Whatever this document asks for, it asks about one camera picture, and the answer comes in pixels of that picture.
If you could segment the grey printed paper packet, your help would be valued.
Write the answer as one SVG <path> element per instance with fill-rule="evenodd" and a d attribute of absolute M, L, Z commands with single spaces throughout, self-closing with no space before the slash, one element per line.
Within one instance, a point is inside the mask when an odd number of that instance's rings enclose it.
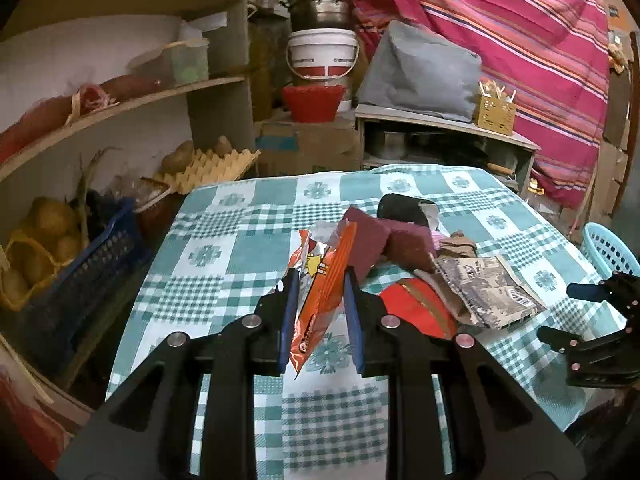
<path fill-rule="evenodd" d="M 546 310 L 499 257 L 438 258 L 435 268 L 444 304 L 461 324 L 502 330 Z"/>

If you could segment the brown wrapper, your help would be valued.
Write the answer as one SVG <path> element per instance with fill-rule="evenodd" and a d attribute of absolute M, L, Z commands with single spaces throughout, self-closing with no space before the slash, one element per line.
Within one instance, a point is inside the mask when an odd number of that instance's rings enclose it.
<path fill-rule="evenodd" d="M 477 246 L 462 231 L 456 231 L 438 242 L 437 253 L 439 258 L 475 258 Z"/>

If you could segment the red gold packet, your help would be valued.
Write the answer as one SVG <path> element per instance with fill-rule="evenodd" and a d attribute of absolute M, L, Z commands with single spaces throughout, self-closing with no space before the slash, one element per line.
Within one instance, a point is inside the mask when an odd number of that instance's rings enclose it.
<path fill-rule="evenodd" d="M 416 326 L 422 334 L 451 339 L 457 322 L 445 304 L 420 278 L 402 278 L 380 292 L 386 310 Z"/>

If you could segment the pink wrapper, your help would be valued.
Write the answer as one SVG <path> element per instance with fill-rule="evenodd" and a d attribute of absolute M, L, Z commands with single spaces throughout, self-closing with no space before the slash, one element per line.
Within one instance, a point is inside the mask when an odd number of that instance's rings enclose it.
<path fill-rule="evenodd" d="M 442 234 L 439 231 L 432 231 L 431 232 L 431 237 L 432 237 L 433 245 L 434 245 L 434 248 L 435 248 L 436 252 L 440 251 L 440 245 L 442 244 L 442 241 L 446 240 L 448 238 L 447 235 Z"/>

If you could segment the black foil packet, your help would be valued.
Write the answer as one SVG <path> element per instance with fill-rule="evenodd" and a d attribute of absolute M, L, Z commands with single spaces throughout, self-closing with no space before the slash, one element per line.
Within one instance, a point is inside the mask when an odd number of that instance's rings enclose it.
<path fill-rule="evenodd" d="M 439 208 L 432 200 L 387 193 L 378 202 L 376 215 L 380 219 L 427 226 L 436 231 L 439 225 Z"/>

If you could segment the maroon packet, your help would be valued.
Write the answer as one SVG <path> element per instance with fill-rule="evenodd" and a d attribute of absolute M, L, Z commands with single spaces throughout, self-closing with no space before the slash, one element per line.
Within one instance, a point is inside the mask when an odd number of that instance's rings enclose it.
<path fill-rule="evenodd" d="M 436 249 L 427 226 L 374 218 L 356 207 L 345 211 L 342 222 L 357 226 L 348 265 L 354 268 L 359 284 L 382 257 L 408 272 L 434 271 Z"/>

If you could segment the orange red chip wrapper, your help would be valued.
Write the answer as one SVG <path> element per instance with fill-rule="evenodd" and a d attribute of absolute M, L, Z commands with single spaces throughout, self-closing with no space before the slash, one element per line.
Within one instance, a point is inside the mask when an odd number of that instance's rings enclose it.
<path fill-rule="evenodd" d="M 299 374 L 320 344 L 341 304 L 344 279 L 357 223 L 347 220 L 330 232 L 322 242 L 308 229 L 298 232 L 300 244 L 288 263 L 299 275 L 296 320 L 290 351 L 290 362 Z"/>

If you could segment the light blue plastic basket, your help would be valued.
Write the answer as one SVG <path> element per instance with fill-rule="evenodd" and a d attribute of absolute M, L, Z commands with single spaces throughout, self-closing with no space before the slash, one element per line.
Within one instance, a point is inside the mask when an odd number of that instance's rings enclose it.
<path fill-rule="evenodd" d="M 636 256 L 616 234 L 600 223 L 584 225 L 580 252 L 605 280 L 614 273 L 640 274 Z"/>

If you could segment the grey low shelf unit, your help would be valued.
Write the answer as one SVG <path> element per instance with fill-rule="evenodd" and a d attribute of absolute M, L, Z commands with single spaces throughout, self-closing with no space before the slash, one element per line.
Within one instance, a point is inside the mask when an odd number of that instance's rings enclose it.
<path fill-rule="evenodd" d="M 432 115 L 360 104 L 356 128 L 363 145 L 362 166 L 439 164 L 487 170 L 519 196 L 525 196 L 539 146 L 514 132 L 510 136 Z M 495 174 L 488 162 L 511 168 L 513 176 Z"/>

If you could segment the yellow egg tray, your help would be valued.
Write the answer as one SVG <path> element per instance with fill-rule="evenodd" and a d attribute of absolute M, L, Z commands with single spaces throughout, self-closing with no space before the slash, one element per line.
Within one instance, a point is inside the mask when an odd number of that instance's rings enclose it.
<path fill-rule="evenodd" d="M 243 177 L 252 168 L 260 151 L 251 152 L 232 150 L 230 154 L 219 157 L 212 150 L 196 150 L 192 162 L 178 174 L 154 174 L 153 179 L 169 185 L 171 192 L 188 195 L 194 188 L 204 185 L 232 182 Z"/>

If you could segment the striped magenta cloth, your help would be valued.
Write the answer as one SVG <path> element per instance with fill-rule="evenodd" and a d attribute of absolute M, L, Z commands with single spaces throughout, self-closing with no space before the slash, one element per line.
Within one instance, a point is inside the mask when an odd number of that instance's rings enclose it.
<path fill-rule="evenodd" d="M 393 20 L 478 54 L 484 78 L 516 93 L 515 129 L 540 147 L 535 178 L 561 205 L 582 202 L 608 110 L 603 0 L 355 1 L 367 53 Z"/>

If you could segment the grey fabric bag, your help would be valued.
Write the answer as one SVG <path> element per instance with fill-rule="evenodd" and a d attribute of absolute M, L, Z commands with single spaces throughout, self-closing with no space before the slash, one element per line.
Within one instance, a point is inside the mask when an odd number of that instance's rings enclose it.
<path fill-rule="evenodd" d="M 358 90 L 358 102 L 470 122 L 482 58 L 400 21 L 387 26 Z"/>

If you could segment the white plastic bucket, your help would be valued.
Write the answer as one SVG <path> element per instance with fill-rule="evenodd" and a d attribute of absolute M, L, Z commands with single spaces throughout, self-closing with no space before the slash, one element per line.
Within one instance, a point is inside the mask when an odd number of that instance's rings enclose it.
<path fill-rule="evenodd" d="M 305 80 L 346 77 L 356 66 L 359 44 L 352 30 L 312 28 L 292 32 L 285 61 L 291 72 Z"/>

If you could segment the wooden curved shelf rack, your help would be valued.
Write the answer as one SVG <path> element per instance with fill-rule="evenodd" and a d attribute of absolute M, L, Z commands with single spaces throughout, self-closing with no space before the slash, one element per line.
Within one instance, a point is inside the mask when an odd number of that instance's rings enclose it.
<path fill-rule="evenodd" d="M 1 339 L 44 406 L 102 402 L 125 316 L 186 196 L 154 174 L 178 174 L 196 150 L 257 151 L 250 100 L 248 0 L 22 0 L 1 44 L 1 249 L 37 197 L 70 204 L 82 249 L 134 201 L 149 260 L 109 292 L 64 350 L 21 354 Z M 165 88 L 130 74 L 136 56 L 207 39 L 209 78 Z"/>

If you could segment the clear plastic container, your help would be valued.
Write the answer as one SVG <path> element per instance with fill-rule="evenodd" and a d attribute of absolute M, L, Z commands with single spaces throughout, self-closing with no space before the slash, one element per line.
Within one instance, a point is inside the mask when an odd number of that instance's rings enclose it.
<path fill-rule="evenodd" d="M 159 80 L 165 88 L 209 78 L 207 39 L 189 39 L 142 53 L 127 64 L 130 74 Z"/>

